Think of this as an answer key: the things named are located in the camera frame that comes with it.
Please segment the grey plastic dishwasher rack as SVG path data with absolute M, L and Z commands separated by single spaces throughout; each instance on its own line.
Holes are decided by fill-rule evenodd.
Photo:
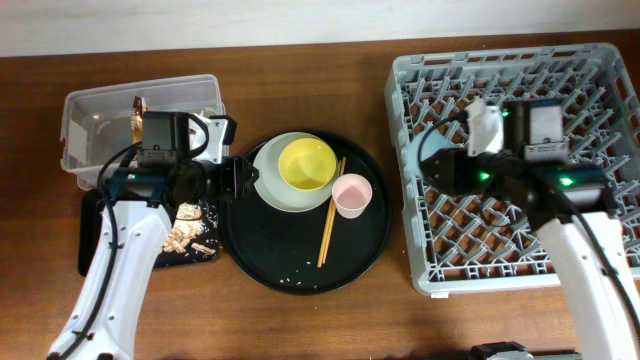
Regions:
M 630 268 L 639 267 L 639 98 L 619 50 L 608 43 L 404 55 L 385 89 L 402 183 L 414 288 L 431 297 L 555 286 L 552 263 L 521 211 L 469 195 L 451 197 L 419 179 L 412 146 L 433 123 L 448 145 L 468 138 L 452 116 L 475 99 L 554 98 L 575 162 L 602 167 L 613 190 Z

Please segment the pale green plate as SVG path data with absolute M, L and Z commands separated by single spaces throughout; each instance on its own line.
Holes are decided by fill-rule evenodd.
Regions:
M 322 205 L 330 198 L 331 186 L 338 177 L 335 173 L 328 185 L 311 192 L 294 189 L 282 179 L 278 170 L 280 154 L 289 143 L 302 138 L 319 139 L 305 132 L 283 133 L 267 141 L 253 161 L 253 167 L 259 170 L 255 190 L 268 205 L 280 211 L 300 213 Z

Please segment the yellow bowl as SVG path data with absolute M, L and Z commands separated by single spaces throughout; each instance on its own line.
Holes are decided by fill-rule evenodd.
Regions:
M 337 169 L 333 149 L 316 138 L 300 138 L 284 147 L 278 159 L 278 171 L 290 187 L 316 191 L 329 184 Z

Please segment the pink plastic cup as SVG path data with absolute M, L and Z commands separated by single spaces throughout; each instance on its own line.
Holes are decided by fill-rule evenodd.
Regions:
M 359 174 L 342 175 L 332 187 L 332 199 L 336 210 L 346 219 L 359 217 L 369 205 L 372 196 L 371 184 Z

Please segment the clear plastic waste bin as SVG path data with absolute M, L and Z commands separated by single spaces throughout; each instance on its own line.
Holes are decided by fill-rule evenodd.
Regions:
M 133 142 L 131 114 L 140 97 L 151 111 L 226 113 L 211 74 L 164 78 L 74 91 L 64 103 L 61 167 L 82 190 L 96 186 L 98 173 L 116 152 Z

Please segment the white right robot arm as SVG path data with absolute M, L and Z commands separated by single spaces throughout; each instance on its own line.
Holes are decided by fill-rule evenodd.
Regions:
M 584 358 L 638 358 L 639 293 L 599 166 L 442 148 L 415 154 L 410 168 L 441 193 L 485 194 L 520 207 L 553 263 Z

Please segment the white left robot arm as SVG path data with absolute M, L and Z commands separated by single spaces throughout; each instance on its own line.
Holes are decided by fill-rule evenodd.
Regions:
M 172 220 L 168 207 L 246 196 L 259 177 L 248 160 L 132 167 L 121 162 L 99 182 L 99 240 L 76 305 L 50 359 L 131 359 L 151 272 Z

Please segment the food scraps pile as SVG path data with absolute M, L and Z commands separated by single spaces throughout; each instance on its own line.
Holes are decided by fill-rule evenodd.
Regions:
M 207 203 L 178 207 L 172 228 L 162 245 L 164 253 L 194 253 L 214 257 L 219 248 L 217 215 Z

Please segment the gold foil wrapper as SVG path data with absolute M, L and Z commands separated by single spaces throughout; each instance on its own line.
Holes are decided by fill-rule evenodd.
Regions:
M 130 123 L 132 129 L 133 142 L 141 142 L 143 139 L 143 118 L 147 110 L 146 102 L 143 97 L 136 96 L 132 105 Z

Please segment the round black tray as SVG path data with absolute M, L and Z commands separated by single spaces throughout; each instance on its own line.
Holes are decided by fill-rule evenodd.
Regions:
M 359 278 L 376 262 L 392 232 L 391 195 L 381 167 L 355 142 L 313 130 L 338 157 L 346 171 L 365 177 L 373 196 L 362 215 L 336 215 L 326 263 L 317 266 L 329 202 L 291 213 L 265 202 L 256 191 L 218 206 L 218 229 L 224 248 L 236 264 L 260 284 L 284 293 L 315 295 L 337 290 Z

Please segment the black rectangular tray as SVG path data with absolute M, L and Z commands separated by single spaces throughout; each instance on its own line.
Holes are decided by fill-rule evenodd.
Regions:
M 208 205 L 212 210 L 215 211 L 215 214 L 217 215 L 216 208 L 213 205 Z M 78 255 L 78 272 L 82 276 L 85 276 L 87 274 L 96 247 L 98 245 L 103 209 L 104 203 L 101 197 L 101 193 L 98 190 L 91 190 L 83 196 L 81 202 L 81 226 Z M 178 208 L 169 208 L 167 210 L 167 213 L 172 221 L 172 226 L 176 217 L 177 210 Z M 161 250 L 156 258 L 154 268 L 160 269 L 166 267 L 192 265 L 217 260 L 220 253 L 220 239 L 218 235 L 218 229 L 217 236 L 219 240 L 219 248 L 217 254 L 214 257 L 206 258 L 203 255 L 196 255 L 194 253 L 190 253 L 189 255 L 184 256 L 183 254 L 164 253 Z

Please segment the blue plastic cup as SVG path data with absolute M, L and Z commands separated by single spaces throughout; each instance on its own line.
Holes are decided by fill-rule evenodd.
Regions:
M 425 134 L 425 131 L 419 133 L 407 146 L 406 166 L 408 173 L 412 176 L 422 176 L 419 169 L 421 160 L 426 160 L 441 149 L 454 147 L 454 144 L 438 131 L 433 131 L 425 141 L 422 141 Z

